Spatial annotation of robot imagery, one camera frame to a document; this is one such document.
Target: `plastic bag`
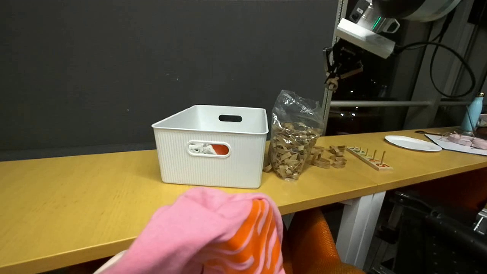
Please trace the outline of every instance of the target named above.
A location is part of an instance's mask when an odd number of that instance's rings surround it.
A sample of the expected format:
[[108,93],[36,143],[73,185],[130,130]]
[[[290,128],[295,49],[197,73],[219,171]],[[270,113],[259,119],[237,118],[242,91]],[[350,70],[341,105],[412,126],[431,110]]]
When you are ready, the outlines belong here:
[[272,109],[269,145],[269,161],[279,177],[299,178],[323,127],[323,110],[318,102],[281,91]]

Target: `yellow tabletop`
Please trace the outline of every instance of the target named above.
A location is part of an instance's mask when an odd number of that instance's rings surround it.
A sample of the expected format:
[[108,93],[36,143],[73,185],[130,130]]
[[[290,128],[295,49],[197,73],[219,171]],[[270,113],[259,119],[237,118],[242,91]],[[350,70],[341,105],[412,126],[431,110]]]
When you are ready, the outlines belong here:
[[[317,145],[386,150],[391,172],[346,153],[344,169],[309,167],[299,181],[262,175],[257,190],[282,214],[335,203],[487,166],[487,157],[422,153],[387,144],[385,135],[322,137]],[[0,273],[36,273],[111,256],[129,247],[155,210],[191,186],[161,182],[154,150],[0,162]]]

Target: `white table leg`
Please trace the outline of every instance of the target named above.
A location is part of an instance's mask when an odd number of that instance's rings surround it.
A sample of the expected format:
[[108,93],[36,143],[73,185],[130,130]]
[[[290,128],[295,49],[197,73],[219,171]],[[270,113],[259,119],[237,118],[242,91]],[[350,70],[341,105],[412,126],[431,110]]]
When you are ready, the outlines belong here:
[[337,238],[337,250],[343,262],[363,268],[384,195],[385,192],[380,192],[345,204]]

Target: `pink towel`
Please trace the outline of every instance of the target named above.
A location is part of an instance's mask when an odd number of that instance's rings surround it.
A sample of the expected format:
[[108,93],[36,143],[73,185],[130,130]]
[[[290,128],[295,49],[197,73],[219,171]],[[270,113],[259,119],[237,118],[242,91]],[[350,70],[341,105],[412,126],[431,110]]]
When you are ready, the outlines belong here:
[[264,194],[193,188],[162,207],[103,274],[283,274],[282,220]]

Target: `pink and orange fabric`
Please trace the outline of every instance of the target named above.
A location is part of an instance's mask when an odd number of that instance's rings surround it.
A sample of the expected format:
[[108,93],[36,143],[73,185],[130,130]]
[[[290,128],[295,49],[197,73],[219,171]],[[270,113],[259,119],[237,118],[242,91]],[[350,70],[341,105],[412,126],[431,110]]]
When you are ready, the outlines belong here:
[[193,188],[160,208],[103,274],[284,274],[282,220],[264,194]]

